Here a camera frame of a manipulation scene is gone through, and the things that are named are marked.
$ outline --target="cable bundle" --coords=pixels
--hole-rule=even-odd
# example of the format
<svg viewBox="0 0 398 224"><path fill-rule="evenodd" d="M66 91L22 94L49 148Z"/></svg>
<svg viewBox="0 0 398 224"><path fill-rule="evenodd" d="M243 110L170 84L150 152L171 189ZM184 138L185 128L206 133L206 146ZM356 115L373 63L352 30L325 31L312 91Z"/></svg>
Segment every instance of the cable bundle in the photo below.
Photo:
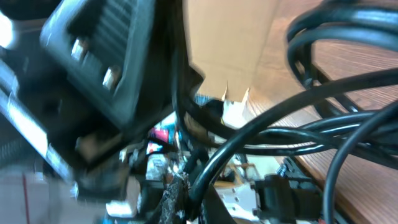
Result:
<svg viewBox="0 0 398 224"><path fill-rule="evenodd" d="M287 58L292 73L307 89L254 118L239 130L226 127L210 114L202 111L183 91L183 72L175 72L173 106L182 131L188 133L183 117L192 116L210 132L227 139L222 145L201 141L218 150L207 162L190 191L193 209L200 205L204 193L221 169L235 153L263 156L297 156L328 149L338 149L330 165L325 183L324 215L327 223L333 223L333 196L338 172L348 154L398 169L398 149L392 142L379 142L377 137L398 130L398 103L383 110L363 111L343 93L398 84L398 68L372 72L355 77L330 81L312 63L312 44L317 40L338 39L374 45L398 52L398 10L336 1L327 1L296 18L291 23L287 41ZM188 59L183 50L176 52L177 68L187 71ZM329 101L334 97L349 113L344 113ZM313 105L321 120L298 128L270 127L284 116L303 107ZM249 145L273 144L285 146L314 142L294 148L254 148Z"/></svg>

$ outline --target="metal prong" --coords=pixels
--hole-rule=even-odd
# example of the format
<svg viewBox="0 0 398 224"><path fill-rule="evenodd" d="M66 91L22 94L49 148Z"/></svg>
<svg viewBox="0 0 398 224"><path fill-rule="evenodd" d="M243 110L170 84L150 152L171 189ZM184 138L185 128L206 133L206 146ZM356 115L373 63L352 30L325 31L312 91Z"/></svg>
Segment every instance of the metal prong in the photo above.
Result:
<svg viewBox="0 0 398 224"><path fill-rule="evenodd" d="M73 57L73 59L80 62L84 59L85 55L87 54L87 50L88 50L88 42L80 38L77 38L75 43L73 44L71 56Z"/></svg>
<svg viewBox="0 0 398 224"><path fill-rule="evenodd" d="M120 72L120 68L117 65L109 67L102 82L104 88L109 91L115 89L120 80Z"/></svg>

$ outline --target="wooden table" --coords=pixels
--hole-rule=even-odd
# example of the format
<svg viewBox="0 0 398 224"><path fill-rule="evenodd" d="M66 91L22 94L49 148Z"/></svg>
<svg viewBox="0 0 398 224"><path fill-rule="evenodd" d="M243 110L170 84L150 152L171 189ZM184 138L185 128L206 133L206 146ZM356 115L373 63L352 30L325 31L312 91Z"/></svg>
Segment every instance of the wooden table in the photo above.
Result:
<svg viewBox="0 0 398 224"><path fill-rule="evenodd" d="M320 0L281 0L259 62L245 116L252 118L282 100L303 91L286 66L285 33L299 14L315 7ZM315 61L333 79L398 67L398 54L341 41L315 44ZM382 108L398 98L398 88L389 86L348 94L363 108ZM299 126L318 119L312 107L300 110L279 124ZM300 163L321 183L330 161L330 150L300 156ZM349 156L339 174L336 201L356 223L398 223L398 171Z"/></svg>

